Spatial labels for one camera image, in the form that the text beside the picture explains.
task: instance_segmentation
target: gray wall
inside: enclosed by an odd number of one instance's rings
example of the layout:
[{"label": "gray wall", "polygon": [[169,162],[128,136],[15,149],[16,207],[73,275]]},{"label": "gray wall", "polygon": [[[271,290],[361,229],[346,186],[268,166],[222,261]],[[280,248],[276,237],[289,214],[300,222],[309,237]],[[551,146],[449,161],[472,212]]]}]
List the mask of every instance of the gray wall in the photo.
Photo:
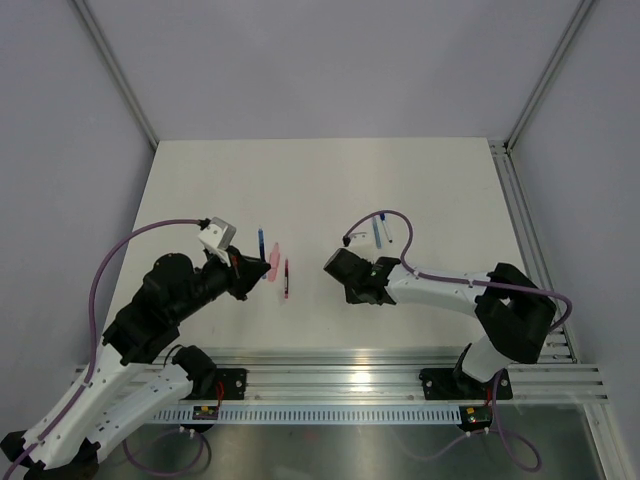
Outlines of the gray wall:
[{"label": "gray wall", "polygon": [[640,465],[640,3],[600,2],[516,147],[578,347],[604,373]]},{"label": "gray wall", "polygon": [[0,72],[3,436],[37,421],[88,358],[89,285],[131,229],[152,155],[65,0],[0,3]]},{"label": "gray wall", "polygon": [[158,136],[504,138],[577,0],[89,0]]}]

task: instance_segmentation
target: black mounting bracket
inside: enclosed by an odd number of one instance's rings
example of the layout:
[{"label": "black mounting bracket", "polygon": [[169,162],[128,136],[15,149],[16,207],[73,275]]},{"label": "black mounting bracket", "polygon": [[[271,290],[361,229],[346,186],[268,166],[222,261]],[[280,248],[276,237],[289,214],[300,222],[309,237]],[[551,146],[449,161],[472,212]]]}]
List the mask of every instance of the black mounting bracket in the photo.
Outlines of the black mounting bracket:
[{"label": "black mounting bracket", "polygon": [[224,400],[244,400],[247,389],[247,370],[244,368],[217,368],[209,389],[198,397],[189,395],[185,400],[218,400],[218,382],[224,387]]},{"label": "black mounting bracket", "polygon": [[[487,400],[491,382],[477,383],[476,388],[465,388],[462,390],[454,376],[455,368],[424,368],[420,370],[420,381],[425,400]],[[500,377],[500,388],[498,389],[497,400],[511,400],[513,391],[511,390],[511,380],[509,372],[502,371]]]}]

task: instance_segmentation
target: marker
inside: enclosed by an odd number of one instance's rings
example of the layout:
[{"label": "marker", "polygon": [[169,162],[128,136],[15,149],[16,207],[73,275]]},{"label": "marker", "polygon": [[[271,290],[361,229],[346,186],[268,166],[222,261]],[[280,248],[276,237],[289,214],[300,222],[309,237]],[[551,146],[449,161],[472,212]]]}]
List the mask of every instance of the marker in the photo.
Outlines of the marker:
[{"label": "marker", "polygon": [[284,298],[289,298],[289,259],[284,260]]},{"label": "marker", "polygon": [[[267,257],[264,253],[264,232],[262,231],[262,227],[258,227],[258,247],[260,248],[260,260],[266,262]],[[262,278],[267,278],[267,274],[265,273]]]},{"label": "marker", "polygon": [[380,220],[382,221],[382,228],[384,228],[384,234],[387,236],[387,241],[389,243],[393,243],[393,238],[391,238],[391,230],[389,229],[389,225],[387,225],[387,219],[384,217],[384,213],[380,214]]},{"label": "marker", "polygon": [[371,219],[371,223],[373,224],[373,236],[376,237],[376,247],[378,250],[382,248],[382,240],[380,240],[380,231],[378,230],[378,222],[376,222],[376,217]]}]

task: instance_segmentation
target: red pen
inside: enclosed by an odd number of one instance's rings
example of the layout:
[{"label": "red pen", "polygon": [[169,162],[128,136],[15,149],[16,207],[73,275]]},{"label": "red pen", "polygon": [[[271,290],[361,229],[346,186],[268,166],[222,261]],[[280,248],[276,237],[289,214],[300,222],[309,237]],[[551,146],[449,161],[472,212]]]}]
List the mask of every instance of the red pen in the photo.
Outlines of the red pen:
[{"label": "red pen", "polygon": [[284,260],[284,298],[289,298],[289,259]]}]

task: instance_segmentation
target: pink pen cap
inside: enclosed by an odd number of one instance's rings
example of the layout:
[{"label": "pink pen cap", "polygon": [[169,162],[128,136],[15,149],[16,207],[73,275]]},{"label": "pink pen cap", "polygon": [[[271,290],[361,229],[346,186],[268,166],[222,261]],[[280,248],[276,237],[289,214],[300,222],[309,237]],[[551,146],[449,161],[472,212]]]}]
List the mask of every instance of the pink pen cap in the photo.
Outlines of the pink pen cap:
[{"label": "pink pen cap", "polygon": [[267,280],[275,282],[278,276],[278,266],[280,265],[280,246],[278,242],[273,246],[271,254],[269,255],[269,264],[271,264],[271,270],[267,274]]}]

